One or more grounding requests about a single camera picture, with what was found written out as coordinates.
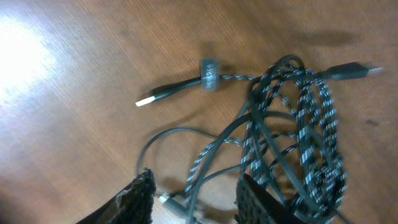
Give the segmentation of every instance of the wire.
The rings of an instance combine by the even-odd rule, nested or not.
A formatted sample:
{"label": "wire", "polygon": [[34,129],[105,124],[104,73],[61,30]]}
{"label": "wire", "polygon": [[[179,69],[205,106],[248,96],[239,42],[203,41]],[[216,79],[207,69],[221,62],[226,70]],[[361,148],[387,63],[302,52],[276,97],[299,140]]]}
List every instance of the wire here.
{"label": "wire", "polygon": [[[306,69],[302,60],[295,55],[281,58],[261,77],[251,78],[244,75],[223,75],[220,80],[247,80],[249,82],[246,92],[247,102],[243,105],[234,121],[220,135],[214,135],[197,128],[173,128],[154,136],[143,148],[137,162],[137,173],[144,155],[150,145],[159,138],[172,133],[190,131],[209,138],[213,138],[207,147],[200,153],[193,167],[190,169],[187,186],[184,191],[175,194],[184,194],[188,201],[188,223],[194,223],[195,211],[200,187],[209,180],[231,172],[248,172],[264,189],[271,188],[285,208],[289,208],[299,219],[307,223],[326,223],[335,215],[345,223],[349,221],[338,212],[346,189],[343,171],[343,159],[337,148],[337,120],[336,110],[333,107],[328,87],[324,79],[344,80],[363,78],[370,73],[380,71],[379,68],[370,68],[352,62],[331,67],[330,69],[315,73]],[[286,81],[293,80],[300,90],[300,99],[297,109],[284,97],[280,88]],[[182,89],[199,85],[200,78],[194,78],[180,83],[160,86],[153,89],[150,97],[137,102],[138,106],[152,103],[166,98]],[[315,97],[312,87],[318,89],[319,100]],[[280,98],[288,107],[289,113],[269,111],[272,102]],[[264,120],[267,117],[278,117],[297,123],[294,133],[272,133]],[[229,135],[239,126],[246,123],[246,135],[243,140],[231,138]],[[285,150],[280,150],[275,138],[287,136],[294,138],[293,144]],[[223,143],[231,143],[243,148],[241,163],[214,174],[206,176],[218,149]],[[273,153],[275,160],[270,164],[263,156],[268,148]],[[292,151],[297,151],[302,165],[303,180],[295,175],[293,167],[285,158]],[[283,195],[273,170],[281,166],[297,190],[293,200],[287,200]]]}

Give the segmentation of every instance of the black cable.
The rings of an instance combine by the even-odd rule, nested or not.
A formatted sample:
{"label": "black cable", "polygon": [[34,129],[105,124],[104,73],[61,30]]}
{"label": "black cable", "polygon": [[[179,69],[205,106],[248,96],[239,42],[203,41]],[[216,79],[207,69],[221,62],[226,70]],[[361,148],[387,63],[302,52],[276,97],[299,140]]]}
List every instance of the black cable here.
{"label": "black cable", "polygon": [[[347,219],[338,212],[338,207],[341,204],[343,192],[346,188],[345,174],[343,172],[343,161],[337,151],[336,145],[337,122],[335,120],[335,109],[333,108],[328,88],[323,80],[363,78],[378,71],[380,69],[369,68],[354,62],[331,67],[321,73],[315,73],[306,69],[299,57],[288,55],[271,66],[262,77],[250,78],[244,75],[220,76],[220,80],[239,79],[250,81],[247,90],[247,103],[245,103],[237,118],[219,136],[195,128],[175,128],[161,132],[144,146],[139,156],[136,170],[139,171],[146,150],[148,150],[149,146],[155,140],[178,131],[191,131],[215,140],[200,154],[187,179],[187,188],[184,193],[189,201],[188,223],[195,221],[193,213],[201,185],[218,175],[235,172],[238,170],[238,167],[243,172],[246,172],[249,167],[248,172],[250,172],[252,178],[262,187],[270,187],[279,197],[282,205],[289,208],[302,221],[307,223],[325,223],[337,215],[345,223],[348,223]],[[284,98],[279,92],[281,86],[288,80],[296,81],[296,86],[300,89],[297,110],[291,107],[289,100]],[[150,97],[136,104],[137,106],[142,106],[152,103],[182,89],[199,84],[200,78],[195,78],[161,86],[154,89],[150,93]],[[314,97],[311,86],[315,86],[319,90],[321,108],[318,107],[318,102]],[[290,114],[269,111],[272,101],[277,97],[282,98],[282,102],[289,108]],[[268,116],[295,121],[297,123],[297,132],[295,134],[284,134],[296,138],[297,144],[281,151],[274,138],[283,135],[283,133],[272,134],[272,131],[264,122],[264,119]],[[247,123],[244,140],[229,138],[229,135],[244,123]],[[322,133],[315,131],[317,126]],[[225,142],[235,143],[243,147],[241,164],[206,177],[206,173],[214,161],[219,147]],[[275,161],[270,166],[267,165],[263,158],[268,147],[275,155]],[[300,155],[300,163],[304,175],[303,180],[300,180],[295,175],[293,168],[285,158],[285,155],[294,149],[297,149]],[[315,151],[317,150],[320,151],[320,155],[323,158],[321,162],[317,161],[315,155]],[[201,163],[203,165],[195,178],[195,172]],[[272,173],[275,166],[283,168],[286,176],[297,189],[297,194],[293,200],[287,200],[284,197],[275,181]]]}

